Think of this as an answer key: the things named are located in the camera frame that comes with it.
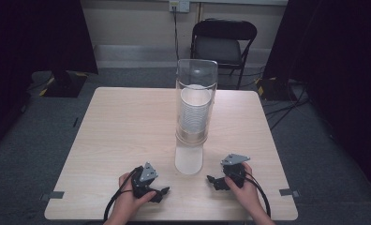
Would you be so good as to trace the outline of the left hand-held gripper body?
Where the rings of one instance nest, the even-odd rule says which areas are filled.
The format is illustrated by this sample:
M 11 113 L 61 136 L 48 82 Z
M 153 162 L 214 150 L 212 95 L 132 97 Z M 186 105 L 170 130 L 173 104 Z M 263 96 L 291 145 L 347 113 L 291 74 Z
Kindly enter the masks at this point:
M 149 192 L 154 193 L 160 192 L 160 190 L 153 189 L 150 187 L 150 185 L 156 178 L 157 178 L 156 170 L 149 162 L 146 162 L 144 166 L 137 167 L 135 169 L 135 172 L 131 175 L 133 195 L 137 199 L 140 199 Z

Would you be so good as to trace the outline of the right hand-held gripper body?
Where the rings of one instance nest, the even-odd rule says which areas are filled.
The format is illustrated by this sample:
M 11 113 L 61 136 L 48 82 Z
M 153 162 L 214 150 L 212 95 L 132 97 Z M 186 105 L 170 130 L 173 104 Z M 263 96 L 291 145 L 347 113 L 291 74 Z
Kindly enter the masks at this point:
M 223 173 L 228 176 L 238 188 L 244 185 L 246 170 L 243 162 L 250 160 L 250 157 L 238 154 L 228 154 L 222 161 Z

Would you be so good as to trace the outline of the white paper cup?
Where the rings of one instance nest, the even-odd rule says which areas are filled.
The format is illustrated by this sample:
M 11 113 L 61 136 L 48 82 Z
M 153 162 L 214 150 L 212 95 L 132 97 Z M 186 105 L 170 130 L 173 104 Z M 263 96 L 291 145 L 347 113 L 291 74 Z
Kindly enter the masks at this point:
M 183 174 L 196 174 L 203 164 L 203 146 L 178 142 L 175 147 L 176 169 Z

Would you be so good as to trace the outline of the clear plastic cup dispenser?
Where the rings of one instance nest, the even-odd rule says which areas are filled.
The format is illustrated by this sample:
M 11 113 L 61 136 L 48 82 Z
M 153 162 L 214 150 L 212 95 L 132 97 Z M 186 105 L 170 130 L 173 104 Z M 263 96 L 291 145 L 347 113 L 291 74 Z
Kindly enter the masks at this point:
M 177 63 L 177 78 L 176 78 L 176 100 L 177 100 L 177 115 L 176 115 L 176 137 L 185 144 L 198 145 L 203 144 L 207 140 L 208 130 L 210 125 L 211 114 L 215 102 L 215 91 L 218 83 L 218 65 L 216 61 L 201 60 L 201 59 L 181 59 Z M 212 91 L 212 101 L 210 105 L 207 127 L 200 133 L 187 133 L 180 127 L 179 112 L 180 112 L 180 92 L 190 84 L 198 84 L 205 89 Z

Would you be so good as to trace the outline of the person's right hand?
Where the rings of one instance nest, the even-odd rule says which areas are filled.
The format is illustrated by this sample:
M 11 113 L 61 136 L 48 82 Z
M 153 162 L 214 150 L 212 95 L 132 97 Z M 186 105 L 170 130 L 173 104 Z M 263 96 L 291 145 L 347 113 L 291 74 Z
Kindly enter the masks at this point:
M 238 187 L 228 176 L 225 176 L 225 182 L 235 195 L 239 204 L 250 214 L 255 215 L 262 209 L 257 188 L 248 181 L 244 181 L 242 187 Z

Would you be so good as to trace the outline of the person's left hand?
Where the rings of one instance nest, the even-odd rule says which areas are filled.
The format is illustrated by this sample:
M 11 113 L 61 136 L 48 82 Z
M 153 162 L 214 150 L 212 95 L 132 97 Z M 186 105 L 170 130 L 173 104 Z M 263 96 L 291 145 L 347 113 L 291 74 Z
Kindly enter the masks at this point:
M 114 210 L 119 213 L 122 218 L 131 219 L 139 209 L 150 202 L 156 195 L 155 191 L 150 191 L 140 198 L 133 195 L 132 185 L 126 179 L 130 176 L 127 172 L 119 177 L 119 187 L 123 188 L 123 193 L 115 201 Z

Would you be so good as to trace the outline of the grey tape strip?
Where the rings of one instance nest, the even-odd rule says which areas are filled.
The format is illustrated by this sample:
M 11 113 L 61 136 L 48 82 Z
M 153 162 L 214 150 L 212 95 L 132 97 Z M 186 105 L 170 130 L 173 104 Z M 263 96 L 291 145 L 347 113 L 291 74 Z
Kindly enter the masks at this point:
M 64 194 L 64 191 L 51 191 L 49 193 L 42 194 L 40 199 L 42 201 L 48 202 L 50 199 L 62 199 Z
M 292 196 L 293 198 L 299 198 L 301 196 L 298 190 L 292 190 L 290 188 L 279 189 L 279 193 L 281 196 Z

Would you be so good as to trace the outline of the stack of white paper cups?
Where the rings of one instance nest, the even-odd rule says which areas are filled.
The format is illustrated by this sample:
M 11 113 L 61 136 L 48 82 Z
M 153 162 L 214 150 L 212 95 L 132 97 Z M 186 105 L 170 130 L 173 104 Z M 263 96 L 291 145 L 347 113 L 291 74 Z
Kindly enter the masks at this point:
M 190 84 L 180 92 L 179 123 L 187 133 L 200 133 L 207 127 L 212 91 Z

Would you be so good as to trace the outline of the black stand base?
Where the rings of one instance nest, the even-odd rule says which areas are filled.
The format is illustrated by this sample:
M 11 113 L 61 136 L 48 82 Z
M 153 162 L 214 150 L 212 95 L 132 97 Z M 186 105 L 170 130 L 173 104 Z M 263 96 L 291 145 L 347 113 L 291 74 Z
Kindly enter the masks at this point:
M 281 82 L 277 78 L 262 79 L 255 81 L 257 92 L 264 100 L 269 101 L 295 101 L 297 97 L 287 82 Z
M 54 72 L 39 95 L 46 98 L 76 98 L 87 78 L 85 73 L 77 71 Z

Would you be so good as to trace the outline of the black folding chair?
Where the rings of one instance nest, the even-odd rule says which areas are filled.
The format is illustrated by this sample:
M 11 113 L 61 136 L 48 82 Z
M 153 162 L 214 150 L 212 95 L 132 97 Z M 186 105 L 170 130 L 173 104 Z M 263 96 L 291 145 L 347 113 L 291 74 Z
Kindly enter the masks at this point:
M 247 21 L 206 19 L 192 30 L 190 57 L 216 61 L 219 68 L 239 70 L 236 89 L 241 86 L 249 49 L 256 38 L 256 26 Z

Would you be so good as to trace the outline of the black curtain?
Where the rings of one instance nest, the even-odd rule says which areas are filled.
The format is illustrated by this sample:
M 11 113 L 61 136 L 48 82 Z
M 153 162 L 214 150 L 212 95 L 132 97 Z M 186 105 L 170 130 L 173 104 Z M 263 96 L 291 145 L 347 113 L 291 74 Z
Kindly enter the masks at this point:
M 264 76 L 307 84 L 371 184 L 371 0 L 288 0 Z
M 0 140 L 36 71 L 97 73 L 81 0 L 0 0 Z

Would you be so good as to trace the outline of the white wall socket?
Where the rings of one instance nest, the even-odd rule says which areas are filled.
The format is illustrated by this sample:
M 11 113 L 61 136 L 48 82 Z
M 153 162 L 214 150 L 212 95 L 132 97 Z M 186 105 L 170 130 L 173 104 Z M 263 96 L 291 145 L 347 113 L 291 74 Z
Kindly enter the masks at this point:
M 190 2 L 188 0 L 170 0 L 169 11 L 188 13 L 190 11 Z

